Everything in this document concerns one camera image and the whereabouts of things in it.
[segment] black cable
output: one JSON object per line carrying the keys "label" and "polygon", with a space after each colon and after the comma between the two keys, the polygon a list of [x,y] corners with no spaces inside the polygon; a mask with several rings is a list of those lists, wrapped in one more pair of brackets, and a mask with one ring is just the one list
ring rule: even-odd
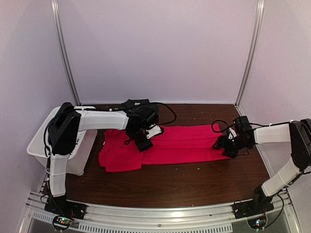
{"label": "black cable", "polygon": [[[224,128],[223,130],[217,131],[217,130],[214,129],[214,124],[216,122],[225,123],[227,125],[227,127]],[[239,123],[239,124],[228,125],[228,123],[226,121],[224,121],[224,120],[215,120],[215,121],[212,122],[211,127],[212,127],[212,130],[213,130],[214,133],[223,133],[223,132],[227,131],[228,129],[230,129],[231,127],[238,126],[238,125],[240,125],[240,126],[257,125],[257,126],[260,126],[260,127],[268,127],[268,126],[283,125],[283,124],[288,124],[288,123],[290,123],[290,122],[287,121],[287,122],[281,122],[281,123],[276,123],[276,124],[271,124],[271,125],[261,125],[261,124],[257,124],[257,123],[247,123],[247,124]]]}
{"label": "black cable", "polygon": [[47,196],[48,194],[44,194],[44,195],[42,195],[41,197],[40,197],[40,201],[43,203],[43,204],[48,204],[47,202],[44,202],[43,200],[42,200],[42,198],[44,198],[45,196]]}
{"label": "black cable", "polygon": [[280,196],[279,193],[280,193],[280,192],[277,193],[277,196],[278,196],[278,197],[281,199],[281,201],[282,201],[282,208],[281,208],[281,211],[278,213],[278,215],[276,216],[276,218],[275,218],[271,223],[269,223],[267,226],[264,227],[265,229],[268,228],[268,227],[270,227],[273,223],[275,223],[275,221],[280,217],[281,213],[283,212],[283,209],[284,209],[284,200],[283,200],[283,198]]}
{"label": "black cable", "polygon": [[170,112],[174,115],[174,119],[173,119],[173,120],[170,120],[170,121],[161,123],[161,124],[159,124],[159,125],[167,125],[167,124],[171,124],[171,123],[173,123],[173,122],[176,121],[176,119],[177,119],[176,113],[175,113],[174,110],[173,110],[170,106],[168,106],[167,104],[161,103],[161,102],[151,102],[150,104],[159,104],[159,105],[163,105],[163,106],[165,106],[167,109],[169,109]]}
{"label": "black cable", "polygon": [[[174,119],[171,120],[171,121],[168,121],[168,122],[164,122],[164,123],[161,123],[159,125],[167,125],[167,124],[171,124],[173,123],[174,121],[176,121],[177,119],[177,115],[176,113],[174,112],[174,110],[167,104],[165,103],[161,103],[161,102],[149,102],[149,103],[141,103],[140,105],[137,105],[136,107],[139,107],[139,106],[146,106],[146,105],[152,105],[152,104],[157,104],[157,105],[163,105],[165,106],[167,109],[170,110],[170,112],[173,114],[174,116]],[[84,110],[87,110],[87,111],[98,111],[98,112],[117,112],[117,111],[126,111],[126,110],[131,110],[133,109],[133,107],[126,107],[126,108],[113,108],[113,109],[109,109],[109,110],[99,110],[99,109],[94,109],[94,108],[86,108]]]}
{"label": "black cable", "polygon": [[49,193],[49,198],[52,200],[52,202],[54,203],[54,205],[56,206],[56,208],[59,210],[59,212],[64,215],[63,211],[61,210],[61,208],[59,208],[59,206],[56,204],[56,202],[54,201],[51,189],[50,189],[50,180],[47,181],[47,188],[48,188],[48,193]]}

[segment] white arm segment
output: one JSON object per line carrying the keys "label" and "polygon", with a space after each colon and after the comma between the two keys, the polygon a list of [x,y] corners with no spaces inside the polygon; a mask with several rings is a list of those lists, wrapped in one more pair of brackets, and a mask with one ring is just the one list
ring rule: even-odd
{"label": "white arm segment", "polygon": [[103,111],[77,111],[81,114],[79,130],[100,130],[116,129],[125,130],[128,117],[123,111],[103,112]]}
{"label": "white arm segment", "polygon": [[66,193],[65,180],[69,156],[69,154],[51,155],[50,190],[53,197],[60,197]]}
{"label": "white arm segment", "polygon": [[[124,130],[128,117],[123,111],[118,112],[100,112],[78,110],[81,114],[78,131],[92,130],[92,129],[116,129]],[[50,189],[53,197],[60,197],[65,195],[65,181],[68,155],[51,155],[50,166]]]}
{"label": "white arm segment", "polygon": [[274,194],[278,193],[280,189],[285,186],[289,186],[289,182],[291,182],[294,178],[296,178],[300,174],[299,168],[295,166],[293,163],[293,159],[287,162],[287,164],[281,168],[273,177],[268,179],[265,183],[262,184],[262,190],[266,197],[271,197]]}
{"label": "white arm segment", "polygon": [[291,142],[289,124],[261,127],[254,130],[257,144]]}

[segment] metal pole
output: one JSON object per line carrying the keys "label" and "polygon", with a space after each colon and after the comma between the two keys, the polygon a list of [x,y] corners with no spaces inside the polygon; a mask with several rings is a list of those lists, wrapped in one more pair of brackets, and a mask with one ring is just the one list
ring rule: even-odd
{"label": "metal pole", "polygon": [[249,54],[248,54],[248,59],[247,59],[247,63],[246,63],[246,67],[245,67],[245,71],[243,75],[243,80],[240,86],[237,101],[235,103],[237,107],[240,106],[243,94],[245,92],[246,84],[249,78],[249,74],[252,68],[252,64],[255,58],[255,51],[257,48],[258,39],[259,39],[261,26],[262,26],[263,12],[264,12],[264,0],[258,0],[251,47],[250,47]]}
{"label": "metal pole", "polygon": [[78,96],[77,88],[74,84],[69,60],[68,60],[68,55],[66,51],[66,46],[65,46],[65,41],[64,41],[64,36],[63,36],[63,30],[62,30],[62,25],[61,25],[61,20],[60,20],[60,15],[59,15],[59,9],[58,9],[58,0],[51,0],[52,4],[52,12],[53,12],[53,17],[54,17],[54,22],[56,26],[56,33],[57,33],[57,38],[58,38],[58,43],[60,47],[60,52],[62,55],[62,60],[65,68],[65,73],[68,79],[69,87],[72,93],[72,96],[74,98],[75,104],[76,105],[81,105],[80,99]]}

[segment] metal frame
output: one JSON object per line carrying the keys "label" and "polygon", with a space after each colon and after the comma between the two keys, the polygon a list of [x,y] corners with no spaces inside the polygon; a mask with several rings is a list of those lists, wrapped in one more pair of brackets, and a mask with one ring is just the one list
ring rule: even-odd
{"label": "metal frame", "polygon": [[[55,26],[56,26],[58,43],[59,43],[59,47],[60,47],[60,51],[61,51],[61,55],[62,55],[62,60],[63,60],[66,76],[67,76],[68,83],[69,83],[69,87],[70,87],[72,96],[74,98],[75,104],[81,105],[79,95],[77,92],[77,88],[76,88],[75,83],[74,83],[72,71],[71,71],[70,64],[69,64],[68,54],[67,54],[67,50],[66,50],[66,46],[65,46],[64,35],[63,35],[61,19],[60,19],[60,14],[59,14],[59,8],[58,8],[58,0],[51,0],[51,4],[52,4],[52,12],[53,12],[53,17],[54,17],[54,22],[55,22]],[[247,84],[249,74],[250,74],[250,70],[251,70],[251,67],[252,67],[252,64],[254,61],[255,51],[257,48],[258,39],[259,39],[260,31],[261,31],[263,13],[264,13],[264,0],[258,0],[253,36],[252,36],[252,41],[251,41],[251,47],[249,50],[248,59],[247,59],[242,83],[241,83],[240,90],[238,93],[238,97],[237,97],[237,100],[235,103],[236,106],[240,105],[243,94],[245,92],[246,84]]]}
{"label": "metal frame", "polygon": [[[32,219],[47,223],[53,214],[44,211],[40,201],[42,194],[31,192],[26,203],[25,212],[19,226],[19,233],[27,233]],[[292,201],[287,193],[281,193],[285,202],[284,215],[292,233],[301,233]],[[176,232],[232,232],[232,224],[245,221],[235,219],[231,209],[233,203],[217,204],[188,208],[123,208],[105,205],[87,204],[84,220],[76,219],[73,230],[87,233],[132,232],[132,233],[176,233]],[[278,197],[273,198],[278,212],[282,203]]]}
{"label": "metal frame", "polygon": [[59,9],[58,9],[58,0],[51,0],[51,4],[52,4],[54,22],[56,26],[58,43],[59,43],[60,52],[62,55],[62,60],[63,60],[66,76],[68,79],[69,87],[70,87],[72,96],[74,98],[75,105],[81,105],[78,92],[77,92],[77,88],[74,84],[72,71],[71,71],[70,64],[69,64],[68,54],[67,54],[67,50],[65,46],[64,35],[63,35],[63,30],[62,30],[60,15],[59,15]]}
{"label": "metal frame", "polygon": [[249,78],[249,74],[252,68],[252,64],[255,58],[255,51],[257,48],[258,44],[258,39],[261,31],[261,26],[262,26],[262,20],[263,20],[263,12],[264,12],[264,0],[258,0],[257,4],[257,10],[256,10],[256,17],[255,17],[255,25],[254,25],[254,31],[253,31],[253,37],[252,37],[252,42],[251,42],[251,47],[249,49],[249,54],[247,58],[247,63],[241,83],[241,87],[239,90],[239,94],[237,97],[237,101],[235,103],[236,106],[239,107],[243,94],[245,92],[246,84]]}

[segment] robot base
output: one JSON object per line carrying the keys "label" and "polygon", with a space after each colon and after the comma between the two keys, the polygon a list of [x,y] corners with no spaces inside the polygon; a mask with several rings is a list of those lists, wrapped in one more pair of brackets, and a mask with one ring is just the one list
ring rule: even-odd
{"label": "robot base", "polygon": [[84,214],[86,212],[86,205],[76,202],[67,201],[67,207],[69,211],[67,211],[65,214],[61,214],[61,212],[56,208],[55,205],[48,204],[45,205],[44,210],[56,215],[62,215],[67,218],[76,218],[83,220]]}
{"label": "robot base", "polygon": [[253,200],[233,204],[232,210],[235,218],[238,219],[243,217],[260,215],[264,212],[271,211],[274,209],[273,204],[271,204],[269,201],[257,205],[259,206],[257,208],[254,208],[255,202]]}

